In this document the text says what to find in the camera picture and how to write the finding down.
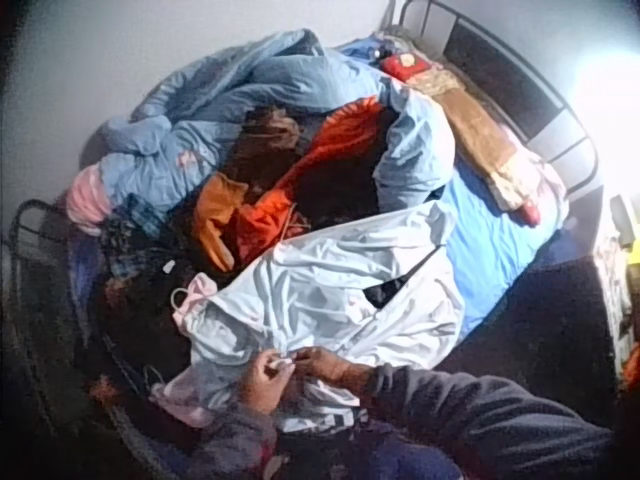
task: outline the plaid shirt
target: plaid shirt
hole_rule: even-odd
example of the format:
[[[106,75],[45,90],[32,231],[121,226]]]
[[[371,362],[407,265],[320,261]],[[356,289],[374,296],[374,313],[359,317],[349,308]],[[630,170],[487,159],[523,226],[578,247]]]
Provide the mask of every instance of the plaid shirt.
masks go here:
[[[100,243],[111,274],[120,280],[160,268],[179,251],[168,215],[133,194],[106,220]]]

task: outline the sleeve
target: sleeve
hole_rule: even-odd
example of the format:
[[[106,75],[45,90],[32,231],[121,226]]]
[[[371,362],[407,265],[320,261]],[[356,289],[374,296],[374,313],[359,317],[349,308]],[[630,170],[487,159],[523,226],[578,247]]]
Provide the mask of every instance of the sleeve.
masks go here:
[[[271,417],[241,405],[233,406],[205,431],[201,445],[191,457],[186,478],[262,478],[275,442]]]
[[[373,415],[408,428],[480,478],[594,478],[611,432],[496,377],[378,367]]]

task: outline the light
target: light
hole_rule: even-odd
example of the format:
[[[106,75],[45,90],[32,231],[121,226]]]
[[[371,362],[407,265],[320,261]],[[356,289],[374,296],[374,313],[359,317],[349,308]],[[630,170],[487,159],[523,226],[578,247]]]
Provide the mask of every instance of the light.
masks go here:
[[[593,57],[571,103],[594,140],[612,193],[640,193],[640,55]]]

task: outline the black metal headboard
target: black metal headboard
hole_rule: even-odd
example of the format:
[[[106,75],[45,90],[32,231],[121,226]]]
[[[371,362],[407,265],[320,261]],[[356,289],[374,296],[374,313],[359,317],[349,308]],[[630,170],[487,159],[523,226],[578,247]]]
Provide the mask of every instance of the black metal headboard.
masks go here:
[[[580,118],[553,84],[521,54],[441,1],[406,0],[399,23],[427,43],[430,34],[437,31],[436,43],[440,44],[439,53],[445,61],[497,107],[501,119],[524,145],[548,163],[558,162],[555,166],[569,195],[599,186],[597,152]],[[443,28],[443,23],[451,28]],[[570,135],[564,135],[560,123],[572,125]],[[551,130],[555,136],[553,147],[539,148],[549,143]]]

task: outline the light blue jacket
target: light blue jacket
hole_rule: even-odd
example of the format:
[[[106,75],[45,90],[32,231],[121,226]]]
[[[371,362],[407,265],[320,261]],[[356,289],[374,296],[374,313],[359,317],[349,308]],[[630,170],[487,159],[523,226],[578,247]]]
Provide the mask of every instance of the light blue jacket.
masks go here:
[[[384,73],[322,47],[309,30],[278,33],[202,58],[163,80],[130,120],[102,129],[100,162],[114,207],[134,193],[170,210],[225,162],[247,112],[260,106],[327,114],[375,95],[399,113],[374,178],[380,210],[424,202],[452,175],[454,140],[442,109]],[[197,161],[178,161],[192,151]]]

